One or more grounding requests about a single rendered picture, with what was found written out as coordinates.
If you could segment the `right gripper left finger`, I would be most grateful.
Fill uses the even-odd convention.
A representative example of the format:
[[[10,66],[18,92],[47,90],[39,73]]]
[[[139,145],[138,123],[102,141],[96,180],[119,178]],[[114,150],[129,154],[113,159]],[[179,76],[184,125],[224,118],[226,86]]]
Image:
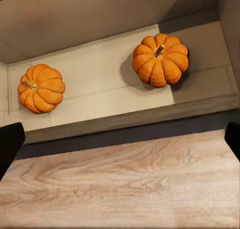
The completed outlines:
[[[0,127],[0,181],[26,141],[21,122]]]

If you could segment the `pumpkin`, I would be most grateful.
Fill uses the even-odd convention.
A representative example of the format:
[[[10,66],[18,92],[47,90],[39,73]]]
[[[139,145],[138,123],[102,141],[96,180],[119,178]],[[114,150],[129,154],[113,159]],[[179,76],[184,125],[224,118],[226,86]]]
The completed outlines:
[[[31,66],[17,88],[20,103],[34,114],[49,113],[64,99],[61,73],[47,64]]]
[[[190,50],[175,36],[145,37],[133,52],[132,68],[156,89],[176,84],[189,68]]]

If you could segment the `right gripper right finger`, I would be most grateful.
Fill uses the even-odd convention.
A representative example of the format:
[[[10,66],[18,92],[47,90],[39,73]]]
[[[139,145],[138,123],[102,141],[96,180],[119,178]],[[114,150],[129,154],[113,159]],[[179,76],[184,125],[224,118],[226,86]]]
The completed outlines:
[[[240,161],[240,123],[229,122],[224,139]]]

